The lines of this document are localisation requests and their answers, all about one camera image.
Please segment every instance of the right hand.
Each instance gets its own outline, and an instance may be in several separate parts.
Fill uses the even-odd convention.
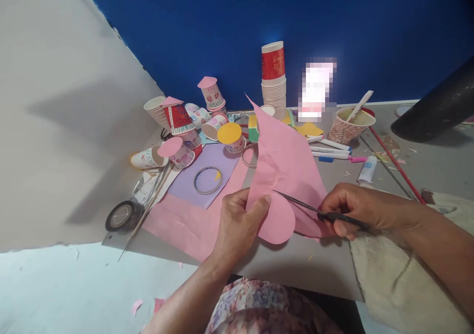
[[[324,212],[345,214],[375,229],[410,229],[420,224],[421,203],[390,193],[380,192],[350,183],[338,183],[319,207]],[[356,225],[336,220],[325,221],[329,230],[349,240],[356,238]]]

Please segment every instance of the pink paper circle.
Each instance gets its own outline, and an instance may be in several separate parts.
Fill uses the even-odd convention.
[[[285,197],[273,191],[270,193],[270,196],[272,202],[268,209],[268,215],[260,227],[258,236],[271,244],[282,244],[295,231],[295,213]]]
[[[180,137],[172,137],[166,140],[158,149],[158,155],[161,157],[171,157],[178,152],[183,145],[183,139]]]

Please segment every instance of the black cylinder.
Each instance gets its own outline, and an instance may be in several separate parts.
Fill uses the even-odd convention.
[[[425,142],[474,115],[474,56],[392,124],[399,137]]]

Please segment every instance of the scissors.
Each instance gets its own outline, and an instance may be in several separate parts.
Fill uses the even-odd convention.
[[[362,230],[362,231],[367,231],[367,230],[369,230],[369,226],[368,226],[367,224],[365,224],[365,223],[363,223],[363,222],[361,222],[361,221],[359,221],[359,220],[357,220],[357,219],[351,218],[351,217],[349,217],[349,216],[347,216],[347,215],[343,215],[343,214],[340,214],[340,213],[332,213],[332,212],[327,212],[327,213],[326,213],[326,212],[320,211],[320,210],[318,210],[318,209],[316,209],[316,208],[314,208],[314,207],[312,207],[312,206],[310,206],[310,205],[308,205],[308,204],[306,204],[306,203],[304,203],[304,202],[302,202],[302,201],[297,200],[296,198],[293,198],[293,197],[291,197],[291,196],[289,196],[289,195],[286,195],[286,194],[284,194],[284,193],[282,193],[282,192],[279,192],[279,191],[277,191],[277,190],[274,190],[274,191],[277,192],[278,194],[284,196],[284,197],[285,197],[286,199],[288,199],[289,201],[292,201],[293,203],[296,203],[296,204],[298,204],[298,205],[300,205],[300,206],[303,206],[304,208],[307,208],[307,209],[310,209],[310,210],[312,210],[312,211],[315,211],[315,212],[317,213],[317,218],[318,218],[319,220],[328,220],[328,221],[330,221],[331,223],[334,223],[334,221],[335,221],[336,219],[340,219],[340,220],[346,221],[346,222],[348,222],[348,223],[350,223],[350,224],[354,224],[354,225],[358,226],[358,227],[359,227],[359,230]]]

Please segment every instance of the pink paper sheet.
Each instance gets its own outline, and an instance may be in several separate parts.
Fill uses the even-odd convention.
[[[272,201],[276,199],[273,189],[319,207],[327,192],[305,137],[250,102],[257,115],[260,137],[247,210],[265,194],[270,194]],[[288,240],[293,231],[309,237],[331,236],[324,222],[317,219],[316,212],[289,203],[294,215],[289,214],[286,207],[270,207],[258,234],[262,239],[280,244]],[[291,228],[290,217],[295,218],[294,228]]]
[[[245,153],[247,160],[252,155],[252,149]],[[152,208],[143,228],[196,260],[204,261],[216,243],[222,199],[242,188],[247,171],[248,167],[240,159],[226,186],[208,209],[167,194]]]

